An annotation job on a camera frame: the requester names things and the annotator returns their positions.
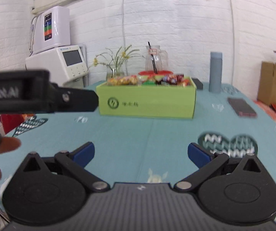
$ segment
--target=phone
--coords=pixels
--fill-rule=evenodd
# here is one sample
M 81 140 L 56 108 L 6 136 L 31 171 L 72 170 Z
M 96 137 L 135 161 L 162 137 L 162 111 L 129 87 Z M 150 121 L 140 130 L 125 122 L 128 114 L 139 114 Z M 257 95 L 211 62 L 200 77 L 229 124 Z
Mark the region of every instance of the phone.
M 228 97 L 228 102 L 240 117 L 258 117 L 256 111 L 243 99 Z

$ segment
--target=blue gripper pad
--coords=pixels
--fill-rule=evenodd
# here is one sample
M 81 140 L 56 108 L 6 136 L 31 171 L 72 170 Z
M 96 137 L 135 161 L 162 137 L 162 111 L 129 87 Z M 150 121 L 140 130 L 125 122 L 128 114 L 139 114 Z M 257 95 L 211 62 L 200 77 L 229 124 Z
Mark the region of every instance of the blue gripper pad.
M 213 154 L 206 151 L 196 143 L 190 143 L 187 149 L 188 158 L 198 167 L 201 168 L 209 163 Z
M 92 142 L 87 142 L 70 153 L 71 159 L 78 165 L 85 167 L 94 158 L 95 148 Z

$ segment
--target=black stick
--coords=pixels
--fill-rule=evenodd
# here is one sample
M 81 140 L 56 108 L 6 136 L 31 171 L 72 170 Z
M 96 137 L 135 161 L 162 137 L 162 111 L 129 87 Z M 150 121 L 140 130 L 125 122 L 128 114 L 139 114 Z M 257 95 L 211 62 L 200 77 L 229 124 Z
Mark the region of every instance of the black stick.
M 154 73 L 157 74 L 157 69 L 156 69 L 155 61 L 154 61 L 154 56 L 152 54 L 151 54 L 151 59 L 152 59 Z

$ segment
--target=green box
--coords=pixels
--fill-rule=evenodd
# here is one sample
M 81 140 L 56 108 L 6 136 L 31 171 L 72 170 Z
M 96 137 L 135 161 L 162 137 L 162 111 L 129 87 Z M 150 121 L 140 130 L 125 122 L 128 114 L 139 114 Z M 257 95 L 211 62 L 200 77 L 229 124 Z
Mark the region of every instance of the green box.
M 96 87 L 101 115 L 193 118 L 196 85 L 118 85 Z

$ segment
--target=triangular hole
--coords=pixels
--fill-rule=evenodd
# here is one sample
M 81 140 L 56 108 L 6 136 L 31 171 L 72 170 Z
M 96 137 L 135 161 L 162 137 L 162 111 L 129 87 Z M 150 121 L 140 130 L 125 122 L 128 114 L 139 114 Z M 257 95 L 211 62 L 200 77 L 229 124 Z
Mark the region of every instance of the triangular hole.
M 35 158 L 30 158 L 28 161 L 28 164 L 26 165 L 24 172 L 30 172 L 30 171 L 39 171 L 41 170 L 38 162 Z
M 244 170 L 251 171 L 251 172 L 261 172 L 256 162 L 252 159 L 249 159 L 244 167 Z

